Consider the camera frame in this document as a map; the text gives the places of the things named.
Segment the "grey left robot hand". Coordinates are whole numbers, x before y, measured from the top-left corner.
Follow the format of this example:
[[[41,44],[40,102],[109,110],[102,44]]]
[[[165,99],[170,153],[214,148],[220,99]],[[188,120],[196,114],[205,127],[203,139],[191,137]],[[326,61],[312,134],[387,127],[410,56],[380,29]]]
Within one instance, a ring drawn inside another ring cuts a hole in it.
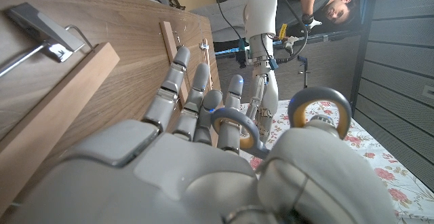
[[[252,97],[246,115],[256,122],[260,141],[265,143],[269,139],[278,106],[278,87],[274,71],[254,75],[250,95]]]

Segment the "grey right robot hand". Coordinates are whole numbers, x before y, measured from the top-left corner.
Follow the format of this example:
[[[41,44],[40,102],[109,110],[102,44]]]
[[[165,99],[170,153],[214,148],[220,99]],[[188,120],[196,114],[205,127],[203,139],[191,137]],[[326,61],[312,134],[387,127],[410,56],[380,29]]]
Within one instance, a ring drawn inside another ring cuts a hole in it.
[[[290,128],[268,149],[235,108],[243,79],[205,91],[197,67],[176,128],[166,130],[189,63],[180,48],[141,121],[125,120],[76,144],[33,189],[12,223],[393,223],[391,198],[345,142],[349,102],[305,88]]]

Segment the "black gloved person hand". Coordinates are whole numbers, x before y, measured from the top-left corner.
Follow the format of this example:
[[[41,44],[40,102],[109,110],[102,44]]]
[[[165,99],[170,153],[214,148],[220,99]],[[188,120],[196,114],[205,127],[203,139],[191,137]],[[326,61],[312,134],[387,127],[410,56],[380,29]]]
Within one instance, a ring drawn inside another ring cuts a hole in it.
[[[312,28],[323,24],[323,22],[316,20],[313,15],[307,14],[302,15],[302,22],[308,32],[310,32]]]

